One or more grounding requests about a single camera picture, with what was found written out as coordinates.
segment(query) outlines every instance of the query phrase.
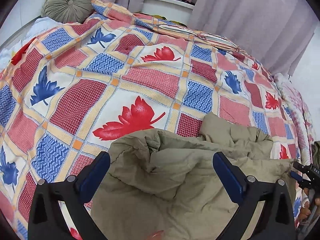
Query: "wall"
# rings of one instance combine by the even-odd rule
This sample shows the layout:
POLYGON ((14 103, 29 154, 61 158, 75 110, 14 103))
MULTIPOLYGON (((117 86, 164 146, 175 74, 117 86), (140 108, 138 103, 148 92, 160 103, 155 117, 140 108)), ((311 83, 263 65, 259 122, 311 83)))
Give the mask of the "wall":
POLYGON ((301 93, 307 103, 317 140, 320 140, 320 25, 315 30, 305 53, 303 54, 293 76, 292 84, 301 93))
POLYGON ((0 29, 0 46, 25 24, 38 17, 45 0, 18 0, 0 29))

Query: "white shelf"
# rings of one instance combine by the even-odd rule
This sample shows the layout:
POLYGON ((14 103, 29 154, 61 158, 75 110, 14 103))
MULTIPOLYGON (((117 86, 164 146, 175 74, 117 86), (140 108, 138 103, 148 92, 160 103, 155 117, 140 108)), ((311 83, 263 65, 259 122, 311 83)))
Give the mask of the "white shelf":
POLYGON ((195 6, 192 5, 192 4, 189 4, 189 3, 186 3, 186 2, 182 2, 182 1, 179 1, 179 0, 158 0, 158 1, 173 3, 173 4, 176 4, 176 5, 180 5, 180 6, 183 6, 183 7, 189 8, 189 9, 192 9, 192 10, 193 10, 193 8, 195 7, 195 6))

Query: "green round cushion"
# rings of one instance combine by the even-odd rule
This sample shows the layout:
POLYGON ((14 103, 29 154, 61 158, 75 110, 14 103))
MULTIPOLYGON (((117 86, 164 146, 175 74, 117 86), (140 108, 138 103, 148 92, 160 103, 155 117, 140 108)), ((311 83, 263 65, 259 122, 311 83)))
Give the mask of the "green round cushion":
POLYGON ((83 23, 92 11, 91 0, 45 0, 41 16, 61 23, 83 23))

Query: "patchwork bedspread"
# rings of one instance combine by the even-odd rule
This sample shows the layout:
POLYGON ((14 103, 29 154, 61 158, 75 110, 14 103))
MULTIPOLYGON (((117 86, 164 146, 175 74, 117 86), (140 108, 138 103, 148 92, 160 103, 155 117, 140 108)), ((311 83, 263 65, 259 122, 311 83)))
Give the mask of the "patchwork bedspread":
POLYGON ((116 4, 92 4, 96 13, 84 24, 38 36, 0 75, 0 207, 18 235, 27 238, 40 178, 76 175, 136 130, 197 136, 213 112, 271 135, 271 158, 299 157, 287 105, 257 60, 163 30, 171 23, 116 4))

